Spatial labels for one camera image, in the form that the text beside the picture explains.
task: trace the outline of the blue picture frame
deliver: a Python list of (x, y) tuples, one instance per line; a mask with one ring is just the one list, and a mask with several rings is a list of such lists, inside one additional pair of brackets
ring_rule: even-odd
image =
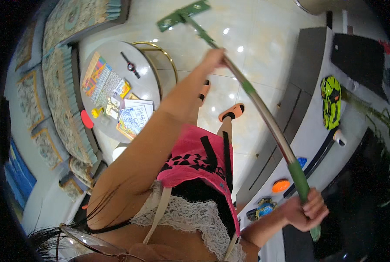
[(20, 156), (13, 138), (10, 140), (9, 161), (4, 164), (6, 181), (22, 210), (37, 180)]

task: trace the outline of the orange slipper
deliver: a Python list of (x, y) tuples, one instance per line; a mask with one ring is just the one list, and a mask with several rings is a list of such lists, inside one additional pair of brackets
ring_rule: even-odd
[(219, 115), (219, 120), (220, 120), (220, 122), (223, 122), (223, 119), (225, 117), (231, 117), (231, 119), (236, 119), (239, 116), (241, 116), (244, 111), (245, 111), (245, 105), (242, 103), (237, 103), (234, 106), (232, 106), (231, 108), (229, 108), (228, 110), (221, 113)]
[(211, 87), (211, 82), (208, 79), (205, 79), (204, 86), (202, 87), (202, 90), (198, 96), (202, 100), (202, 104), (200, 107), (202, 107), (202, 105), (204, 104), (205, 98), (207, 97), (210, 87)]

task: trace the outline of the green grip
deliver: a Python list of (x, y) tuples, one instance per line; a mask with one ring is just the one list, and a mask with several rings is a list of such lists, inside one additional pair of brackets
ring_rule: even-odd
[[(298, 161), (295, 161), (294, 163), (289, 164), (288, 170), (290, 171), (292, 180), (294, 181), (301, 202), (307, 202), (307, 194), (310, 191), (310, 187), (308, 186), (306, 176), (304, 175), (300, 163)], [(320, 238), (320, 232), (320, 225), (310, 229), (311, 238), (314, 242), (316, 242)]]
[(251, 85), (251, 83), (249, 81), (244, 81), (241, 83), (241, 86), (243, 87), (243, 89), (245, 90), (245, 92), (247, 94), (251, 94), (251, 93), (254, 93), (256, 92), (256, 90), (253, 88), (253, 86)]

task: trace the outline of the hand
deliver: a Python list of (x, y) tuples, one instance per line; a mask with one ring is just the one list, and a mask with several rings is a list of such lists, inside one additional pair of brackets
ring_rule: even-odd
[(328, 208), (320, 192), (311, 188), (307, 195), (308, 202), (301, 207), (298, 196), (290, 198), (280, 208), (287, 221), (302, 232), (307, 232), (317, 226), (328, 215)]
[(207, 74), (211, 74), (216, 68), (224, 67), (224, 51), (224, 48), (209, 50), (199, 66), (202, 67)]

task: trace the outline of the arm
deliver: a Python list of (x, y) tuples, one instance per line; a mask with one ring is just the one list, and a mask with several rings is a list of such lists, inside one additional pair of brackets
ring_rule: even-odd
[(87, 213), (91, 213), (107, 193), (116, 191), (106, 206), (90, 219), (91, 228), (122, 222), (138, 212), (193, 110), (205, 79), (221, 65), (223, 56), (224, 50), (210, 50), (202, 63), (164, 98), (140, 134), (101, 175)]
[(241, 232), (241, 237), (261, 248), (276, 232), (288, 224), (302, 232), (307, 232), (321, 223), (328, 214), (323, 197), (315, 188), (310, 189), (307, 199), (308, 202), (301, 206), (298, 196), (290, 198), (281, 207), (246, 227)]

